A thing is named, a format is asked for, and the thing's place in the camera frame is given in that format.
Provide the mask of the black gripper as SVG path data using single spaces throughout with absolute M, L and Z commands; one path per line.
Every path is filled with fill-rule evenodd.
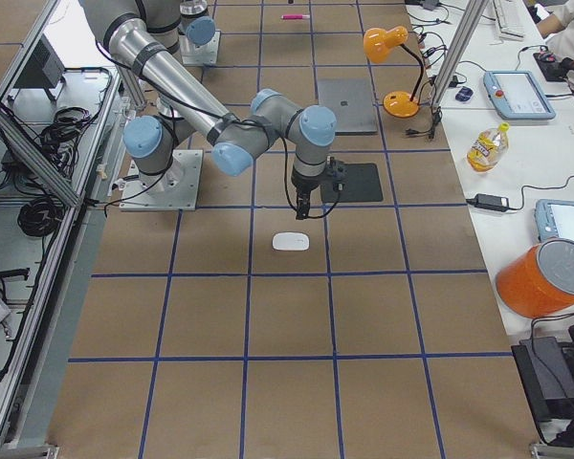
M 310 195 L 313 190 L 321 184 L 329 183 L 335 192 L 342 191 L 346 175 L 346 164 L 335 157 L 327 157 L 321 164 L 307 164 L 296 158 L 292 166 L 291 182 L 297 193 L 297 219 L 309 218 Z

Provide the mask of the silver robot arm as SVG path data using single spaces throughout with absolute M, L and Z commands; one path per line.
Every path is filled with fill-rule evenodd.
M 205 46 L 216 33 L 206 0 L 185 0 L 180 3 L 180 33 L 195 46 Z
M 252 166 L 276 141 L 296 147 L 291 174 L 296 189 L 290 205 L 299 220 L 309 218 L 310 195 L 323 183 L 341 193 L 344 163 L 330 154 L 337 119 L 319 105 L 300 107 L 281 93 L 264 89 L 240 120 L 184 66 L 178 28 L 178 1 L 84 1 L 90 30 L 111 58 L 148 82 L 161 99 L 211 144 L 215 164 L 236 176 Z

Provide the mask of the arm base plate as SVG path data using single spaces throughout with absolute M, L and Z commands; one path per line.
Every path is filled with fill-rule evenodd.
M 204 153 L 200 149 L 174 149 L 172 163 L 162 175 L 150 176 L 132 159 L 130 173 L 136 179 L 126 181 L 119 207 L 123 211 L 195 210 Z
M 219 54 L 221 32 L 217 30 L 209 43 L 195 45 L 185 35 L 179 35 L 180 52 L 185 66 L 214 66 Z

